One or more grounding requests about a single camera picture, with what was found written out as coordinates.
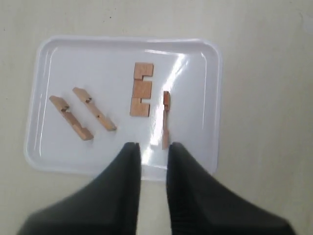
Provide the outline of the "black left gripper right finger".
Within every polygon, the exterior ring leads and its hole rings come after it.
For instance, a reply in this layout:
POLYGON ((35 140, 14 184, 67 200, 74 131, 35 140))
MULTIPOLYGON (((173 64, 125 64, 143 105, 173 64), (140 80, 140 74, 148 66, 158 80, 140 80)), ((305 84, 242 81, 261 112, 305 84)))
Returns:
POLYGON ((169 146, 166 191, 174 235, 293 235, 289 222, 230 191, 178 142, 169 146))

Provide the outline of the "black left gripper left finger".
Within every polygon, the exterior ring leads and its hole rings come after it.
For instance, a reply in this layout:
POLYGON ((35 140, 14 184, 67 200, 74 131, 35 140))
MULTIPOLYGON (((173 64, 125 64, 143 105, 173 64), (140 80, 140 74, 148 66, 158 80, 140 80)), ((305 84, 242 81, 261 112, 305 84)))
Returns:
POLYGON ((140 186, 140 148, 128 142, 92 182, 30 215, 18 234, 134 235, 140 186))

